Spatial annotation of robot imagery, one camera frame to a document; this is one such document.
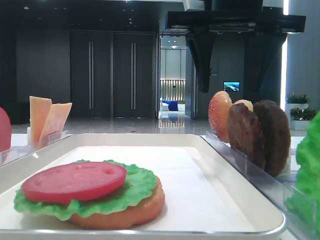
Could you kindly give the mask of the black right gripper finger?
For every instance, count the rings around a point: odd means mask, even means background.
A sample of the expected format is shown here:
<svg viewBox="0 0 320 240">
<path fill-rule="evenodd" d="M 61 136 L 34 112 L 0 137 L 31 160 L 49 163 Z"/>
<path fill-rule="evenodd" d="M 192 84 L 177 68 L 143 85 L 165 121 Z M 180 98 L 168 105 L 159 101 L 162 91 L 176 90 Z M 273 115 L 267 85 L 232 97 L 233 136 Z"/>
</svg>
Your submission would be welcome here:
<svg viewBox="0 0 320 240">
<path fill-rule="evenodd" d="M 215 35 L 213 32 L 189 32 L 185 39 L 195 65 L 198 90 L 207 93 Z"/>
<path fill-rule="evenodd" d="M 267 71 L 287 39 L 286 33 L 258 32 L 245 40 L 244 81 L 245 88 L 257 93 Z"/>
</svg>

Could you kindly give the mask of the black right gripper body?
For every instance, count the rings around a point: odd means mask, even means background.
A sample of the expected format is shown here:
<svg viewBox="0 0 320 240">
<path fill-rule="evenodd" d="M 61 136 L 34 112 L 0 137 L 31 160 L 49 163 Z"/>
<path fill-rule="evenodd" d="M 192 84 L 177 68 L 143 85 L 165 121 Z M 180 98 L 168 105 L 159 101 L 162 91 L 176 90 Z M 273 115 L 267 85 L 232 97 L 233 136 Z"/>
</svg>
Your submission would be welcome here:
<svg viewBox="0 0 320 240">
<path fill-rule="evenodd" d="M 166 29 L 188 32 L 298 34 L 306 17 L 284 14 L 262 0 L 184 0 L 183 11 L 166 14 Z"/>
</svg>

